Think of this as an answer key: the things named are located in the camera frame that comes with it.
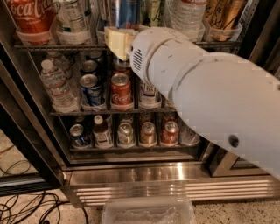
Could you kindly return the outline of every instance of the white robotic arm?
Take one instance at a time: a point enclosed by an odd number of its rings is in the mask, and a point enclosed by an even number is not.
[[[140,32],[130,64],[190,128],[280,179],[278,79],[236,55],[206,52],[169,28]]]

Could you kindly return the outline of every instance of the blue can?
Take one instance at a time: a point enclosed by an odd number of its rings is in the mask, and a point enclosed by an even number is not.
[[[112,0],[111,25],[116,28],[134,29],[139,27],[140,0]]]
[[[105,102],[103,86],[94,74],[85,74],[80,78],[80,89],[90,106],[99,106]]]
[[[84,127],[80,124],[75,124],[70,129],[70,136],[73,139],[73,145],[82,147],[90,145],[90,138]]]

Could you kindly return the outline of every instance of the refrigerator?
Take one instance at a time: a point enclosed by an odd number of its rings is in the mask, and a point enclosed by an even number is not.
[[[280,1],[250,1],[242,15],[241,36],[234,42],[197,42],[211,52],[235,53],[264,67],[272,74],[279,68]],[[128,111],[111,109],[55,112],[40,79],[40,62],[47,51],[89,52],[102,50],[111,71],[112,52],[104,44],[22,45],[16,41],[17,26],[4,1],[0,3],[0,129],[34,167],[32,173],[0,178],[0,195],[60,188],[75,207],[101,207],[108,199],[143,196],[185,195],[190,200],[268,198],[280,195],[280,182],[237,157],[200,138],[192,147],[157,143],[139,145],[140,114],[151,112],[156,127],[164,112],[174,108],[142,109],[137,103]],[[137,102],[139,79],[134,77]],[[117,146],[120,114],[134,117],[136,146]],[[75,116],[109,114],[113,117],[114,146],[77,150],[69,128]]]

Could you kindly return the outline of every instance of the speckled floor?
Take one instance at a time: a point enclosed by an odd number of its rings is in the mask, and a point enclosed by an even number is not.
[[[59,195],[60,200],[67,200],[60,190],[53,190],[50,193]],[[9,197],[0,198],[4,204]],[[34,198],[32,195],[20,196],[20,200],[12,208],[11,213],[16,214],[22,207]],[[42,214],[50,206],[40,207],[33,215],[20,223],[39,223]],[[280,199],[247,199],[236,201],[203,201],[193,202],[197,224],[278,224],[280,223]],[[94,207],[86,207],[88,221],[90,224],[102,223],[102,210]],[[86,223],[85,215],[80,208],[71,205],[60,206],[59,224],[83,224]],[[53,210],[47,216],[51,224],[58,223],[59,213]]]

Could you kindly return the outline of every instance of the bottle cap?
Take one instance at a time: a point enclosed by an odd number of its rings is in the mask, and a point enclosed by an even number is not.
[[[51,55],[51,56],[54,56],[56,55],[58,52],[54,52],[54,51],[51,51],[51,52],[46,52],[48,55]]]
[[[43,60],[41,66],[45,70],[49,70],[53,68],[53,62],[49,59]]]
[[[94,117],[94,123],[95,123],[95,124],[102,124],[102,122],[103,122],[103,118],[102,118],[101,115],[96,115],[96,116]]]

